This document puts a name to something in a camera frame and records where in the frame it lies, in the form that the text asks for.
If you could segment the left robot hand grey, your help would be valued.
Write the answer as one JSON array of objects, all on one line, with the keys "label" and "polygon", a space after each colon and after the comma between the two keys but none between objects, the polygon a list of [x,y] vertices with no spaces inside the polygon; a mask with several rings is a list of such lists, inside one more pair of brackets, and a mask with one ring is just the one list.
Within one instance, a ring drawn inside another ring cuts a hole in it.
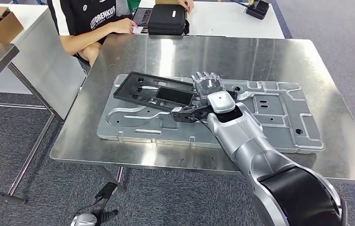
[{"label": "left robot hand grey", "polygon": [[97,222],[95,226],[100,226],[103,223],[106,223],[118,215],[119,211],[117,209],[112,211],[97,211],[94,213]]}]

